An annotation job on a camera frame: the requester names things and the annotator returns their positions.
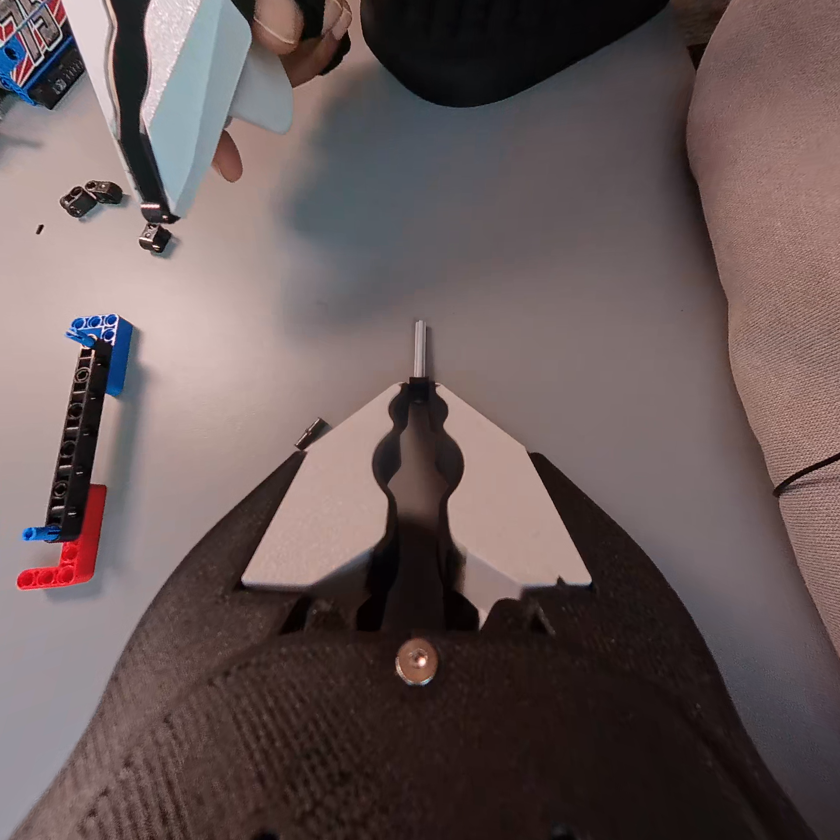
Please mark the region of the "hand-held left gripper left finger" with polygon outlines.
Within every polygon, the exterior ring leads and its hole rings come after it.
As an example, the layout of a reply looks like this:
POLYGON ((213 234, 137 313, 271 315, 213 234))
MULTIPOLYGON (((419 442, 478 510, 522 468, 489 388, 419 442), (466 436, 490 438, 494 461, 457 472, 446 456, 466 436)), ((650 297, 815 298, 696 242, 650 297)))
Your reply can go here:
POLYGON ((302 453, 241 583, 249 589, 322 589, 364 579, 396 523, 390 483, 402 466, 410 401, 397 383, 302 453))

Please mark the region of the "person's right hand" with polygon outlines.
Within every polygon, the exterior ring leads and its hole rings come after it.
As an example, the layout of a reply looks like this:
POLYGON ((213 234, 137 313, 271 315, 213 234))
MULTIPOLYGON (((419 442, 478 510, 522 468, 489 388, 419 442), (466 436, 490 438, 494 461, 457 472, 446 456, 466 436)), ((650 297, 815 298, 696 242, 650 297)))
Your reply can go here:
POLYGON ((292 89, 329 74, 350 50, 346 1, 234 1, 259 43, 278 56, 292 89))

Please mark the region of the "blue white lego race car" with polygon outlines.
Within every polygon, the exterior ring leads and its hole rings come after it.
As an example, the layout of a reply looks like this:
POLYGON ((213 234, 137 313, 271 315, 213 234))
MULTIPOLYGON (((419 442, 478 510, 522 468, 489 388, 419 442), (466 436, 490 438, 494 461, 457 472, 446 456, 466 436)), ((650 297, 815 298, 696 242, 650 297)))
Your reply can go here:
POLYGON ((2 99, 51 111, 84 74, 63 2, 1 2, 2 99))

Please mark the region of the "person's beige sweatshirt torso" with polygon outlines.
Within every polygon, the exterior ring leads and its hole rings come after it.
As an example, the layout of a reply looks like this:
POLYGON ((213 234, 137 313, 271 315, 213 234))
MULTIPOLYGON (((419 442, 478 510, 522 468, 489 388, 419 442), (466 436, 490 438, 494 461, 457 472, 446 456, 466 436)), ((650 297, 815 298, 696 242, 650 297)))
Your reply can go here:
POLYGON ((696 73, 689 166, 731 372, 839 649, 839 2, 732 2, 696 73))

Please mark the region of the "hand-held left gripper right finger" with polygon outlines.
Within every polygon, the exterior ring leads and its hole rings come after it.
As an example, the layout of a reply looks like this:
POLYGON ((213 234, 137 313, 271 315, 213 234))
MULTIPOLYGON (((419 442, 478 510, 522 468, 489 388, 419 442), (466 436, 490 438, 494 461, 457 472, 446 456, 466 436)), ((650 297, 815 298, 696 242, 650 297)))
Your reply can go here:
POLYGON ((481 627, 499 601, 592 585, 534 465, 514 437, 441 384, 430 388, 434 465, 445 483, 438 568, 449 627, 481 627))

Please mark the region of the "black blue red lego beam assembly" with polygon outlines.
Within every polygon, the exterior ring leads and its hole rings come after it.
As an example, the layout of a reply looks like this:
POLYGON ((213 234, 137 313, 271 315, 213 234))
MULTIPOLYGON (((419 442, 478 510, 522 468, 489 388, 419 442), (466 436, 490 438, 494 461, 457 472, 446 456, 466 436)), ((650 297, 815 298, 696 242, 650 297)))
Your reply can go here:
POLYGON ((92 481, 106 397, 119 397, 127 374, 133 325, 116 313, 75 318, 66 337, 80 346, 73 372, 45 523, 22 539, 59 546, 58 563, 23 570, 22 591, 88 583, 96 570, 108 489, 92 481))

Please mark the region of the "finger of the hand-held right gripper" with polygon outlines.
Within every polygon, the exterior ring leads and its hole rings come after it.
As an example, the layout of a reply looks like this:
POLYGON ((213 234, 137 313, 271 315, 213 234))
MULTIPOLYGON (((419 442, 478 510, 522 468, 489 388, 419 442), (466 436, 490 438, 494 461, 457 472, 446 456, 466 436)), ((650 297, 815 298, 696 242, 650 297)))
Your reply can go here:
POLYGON ((82 2, 81 54, 102 113, 142 203, 148 202, 148 89, 144 23, 148 3, 82 2))
POLYGON ((234 2, 147 2, 148 203, 181 217, 214 156, 251 46, 234 2))

